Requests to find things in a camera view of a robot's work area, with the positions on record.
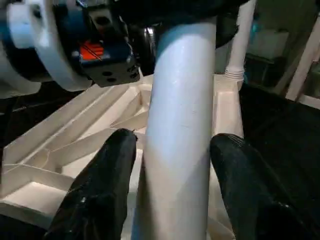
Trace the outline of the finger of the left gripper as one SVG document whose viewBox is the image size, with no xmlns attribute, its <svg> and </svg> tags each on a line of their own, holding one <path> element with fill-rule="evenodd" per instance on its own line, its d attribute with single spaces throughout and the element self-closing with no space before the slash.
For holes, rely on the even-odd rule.
<svg viewBox="0 0 320 240">
<path fill-rule="evenodd" d="M 115 0 L 114 26 L 131 28 L 200 23 L 238 9 L 246 0 Z"/>
</svg>

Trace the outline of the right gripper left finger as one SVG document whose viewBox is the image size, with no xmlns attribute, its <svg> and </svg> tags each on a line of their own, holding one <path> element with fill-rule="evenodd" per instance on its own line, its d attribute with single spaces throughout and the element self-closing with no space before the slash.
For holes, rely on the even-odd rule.
<svg viewBox="0 0 320 240">
<path fill-rule="evenodd" d="M 137 140 L 134 132 L 125 128 L 106 139 L 74 179 L 44 239 L 121 239 Z"/>
</svg>

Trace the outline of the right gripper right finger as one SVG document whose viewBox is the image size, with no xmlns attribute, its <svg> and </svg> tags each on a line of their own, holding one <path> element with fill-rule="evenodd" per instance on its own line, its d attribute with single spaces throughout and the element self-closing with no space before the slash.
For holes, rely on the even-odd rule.
<svg viewBox="0 0 320 240">
<path fill-rule="evenodd" d="M 236 239 L 319 239 L 320 190 L 301 168 L 272 167 L 229 133 L 212 137 L 210 158 Z"/>
</svg>

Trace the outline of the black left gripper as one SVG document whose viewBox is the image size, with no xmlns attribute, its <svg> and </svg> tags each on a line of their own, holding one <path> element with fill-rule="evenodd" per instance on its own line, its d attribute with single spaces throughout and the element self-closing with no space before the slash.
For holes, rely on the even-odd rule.
<svg viewBox="0 0 320 240">
<path fill-rule="evenodd" d="M 80 17 L 72 27 L 77 50 L 72 57 L 89 80 L 101 88 L 135 83 L 154 73 L 156 26 L 125 23 L 114 0 L 77 0 Z"/>
</svg>

